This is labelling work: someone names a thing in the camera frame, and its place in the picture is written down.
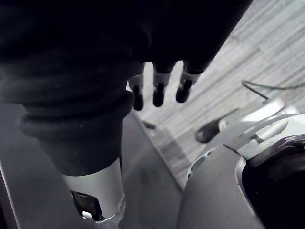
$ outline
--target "black rubber part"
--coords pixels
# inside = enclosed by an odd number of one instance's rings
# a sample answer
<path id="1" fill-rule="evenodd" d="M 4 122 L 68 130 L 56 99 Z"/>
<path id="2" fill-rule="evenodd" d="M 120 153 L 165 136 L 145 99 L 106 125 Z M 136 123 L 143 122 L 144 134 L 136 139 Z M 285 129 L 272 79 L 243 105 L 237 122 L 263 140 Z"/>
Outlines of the black rubber part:
<path id="1" fill-rule="evenodd" d="M 187 80 L 185 84 L 183 85 L 183 88 L 178 87 L 177 94 L 176 94 L 176 101 L 179 103 L 184 103 L 189 98 L 190 92 L 191 92 L 191 86 L 193 82 L 190 80 Z"/>
<path id="2" fill-rule="evenodd" d="M 158 84 L 158 86 L 155 88 L 153 92 L 153 98 L 152 98 L 152 102 L 156 107 L 162 106 L 164 102 L 164 93 L 165 93 L 164 84 L 163 83 Z"/>
<path id="3" fill-rule="evenodd" d="M 134 86 L 133 94 L 134 94 L 133 107 L 136 111 L 140 111 L 144 107 L 144 99 L 139 86 Z"/>
<path id="4" fill-rule="evenodd" d="M 200 143 L 208 143 L 211 141 L 219 132 L 219 119 L 215 119 L 203 127 L 201 127 L 197 132 L 196 132 L 196 140 Z"/>

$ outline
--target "floor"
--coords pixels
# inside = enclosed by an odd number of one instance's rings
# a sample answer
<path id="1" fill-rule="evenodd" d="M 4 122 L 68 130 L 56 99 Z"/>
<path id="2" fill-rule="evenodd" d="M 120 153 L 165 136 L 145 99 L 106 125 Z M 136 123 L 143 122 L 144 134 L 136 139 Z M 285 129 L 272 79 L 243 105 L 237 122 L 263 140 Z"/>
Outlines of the floor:
<path id="1" fill-rule="evenodd" d="M 150 134 L 172 166 L 186 181 L 186 170 L 204 149 L 195 132 L 213 120 L 249 101 L 261 98 L 241 86 L 241 80 L 274 86 L 305 81 L 305 1 L 254 0 L 210 67 L 193 87 L 188 101 L 178 104 L 175 94 L 183 67 L 172 71 L 162 107 L 153 106 L 153 67 L 144 70 L 142 120 L 157 125 Z M 305 88 L 289 91 L 260 89 L 269 97 L 280 96 L 305 112 Z"/>

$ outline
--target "wire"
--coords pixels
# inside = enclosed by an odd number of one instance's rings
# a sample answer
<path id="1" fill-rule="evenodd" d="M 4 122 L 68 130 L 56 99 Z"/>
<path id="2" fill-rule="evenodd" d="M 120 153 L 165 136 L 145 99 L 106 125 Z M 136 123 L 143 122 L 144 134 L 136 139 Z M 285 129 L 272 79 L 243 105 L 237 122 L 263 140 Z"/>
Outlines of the wire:
<path id="1" fill-rule="evenodd" d="M 248 80 L 242 80 L 242 85 L 246 88 L 248 88 L 250 91 L 258 94 L 259 96 L 263 97 L 264 99 L 269 99 L 266 95 L 264 95 L 263 93 L 260 93 L 258 90 L 250 87 L 249 85 L 252 86 L 257 86 L 257 87 L 261 87 L 261 88 L 266 88 L 269 90 L 293 90 L 293 89 L 297 89 L 300 87 L 305 87 L 305 83 L 300 83 L 298 85 L 294 85 L 294 86 L 289 86 L 289 87 L 275 87 L 275 86 L 269 86 L 269 85 L 264 85 L 264 84 L 258 84 L 258 83 L 253 83 L 251 81 Z"/>
<path id="2" fill-rule="evenodd" d="M 266 95 L 260 93 L 259 91 L 255 90 L 254 88 L 250 87 L 248 84 L 247 84 L 247 81 L 246 80 L 242 80 L 242 85 L 246 88 L 248 88 L 250 91 L 254 92 L 255 94 L 258 94 L 260 97 L 263 97 L 264 99 L 269 99 Z"/>
<path id="3" fill-rule="evenodd" d="M 266 88 L 266 89 L 270 89 L 270 90 L 282 90 L 282 91 L 297 89 L 297 88 L 305 86 L 305 83 L 300 83 L 298 85 L 289 86 L 289 87 L 274 87 L 274 86 L 269 86 L 269 85 L 264 85 L 264 84 L 253 83 L 253 82 L 247 81 L 247 80 L 242 80 L 242 83 L 253 85 L 253 86 L 258 86 L 258 87 L 262 87 L 262 88 Z"/>

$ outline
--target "robotic finger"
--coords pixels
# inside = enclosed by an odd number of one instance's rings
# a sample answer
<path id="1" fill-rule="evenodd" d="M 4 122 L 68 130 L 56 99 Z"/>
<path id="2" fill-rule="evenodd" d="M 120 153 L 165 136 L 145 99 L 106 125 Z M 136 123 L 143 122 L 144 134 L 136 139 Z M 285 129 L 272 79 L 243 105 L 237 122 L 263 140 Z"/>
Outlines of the robotic finger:
<path id="1" fill-rule="evenodd" d="M 144 87 L 144 71 L 143 63 L 141 72 L 128 80 L 128 85 L 134 94 L 133 107 L 136 111 L 140 111 L 144 107 L 143 87 Z"/>
<path id="2" fill-rule="evenodd" d="M 201 73 L 209 66 L 207 64 L 195 64 L 193 62 L 184 61 L 183 70 L 180 76 L 180 83 L 176 93 L 176 101 L 184 103 L 187 101 L 191 87 L 198 81 Z"/>
<path id="3" fill-rule="evenodd" d="M 153 99 L 152 102 L 155 106 L 162 106 L 164 102 L 165 89 L 170 80 L 171 71 L 176 62 L 167 64 L 153 63 Z"/>

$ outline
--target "black fingertip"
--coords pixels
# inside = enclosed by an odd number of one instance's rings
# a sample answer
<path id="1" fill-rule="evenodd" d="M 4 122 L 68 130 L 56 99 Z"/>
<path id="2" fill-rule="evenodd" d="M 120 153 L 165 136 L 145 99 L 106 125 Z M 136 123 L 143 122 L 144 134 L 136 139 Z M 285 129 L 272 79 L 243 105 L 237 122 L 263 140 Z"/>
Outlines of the black fingertip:
<path id="1" fill-rule="evenodd" d="M 164 84 L 161 83 L 155 88 L 153 92 L 152 102 L 156 107 L 162 106 L 164 102 L 164 93 Z"/>
<path id="2" fill-rule="evenodd" d="M 140 111 L 144 107 L 144 99 L 143 99 L 143 94 L 141 93 L 141 90 L 138 86 L 135 86 L 133 88 L 133 94 L 134 94 L 133 107 L 136 111 Z"/>
<path id="3" fill-rule="evenodd" d="M 193 82 L 192 81 L 186 81 L 184 85 L 179 86 L 177 93 L 176 93 L 176 101 L 179 103 L 184 103 L 187 101 L 190 92 L 191 92 L 191 86 Z"/>

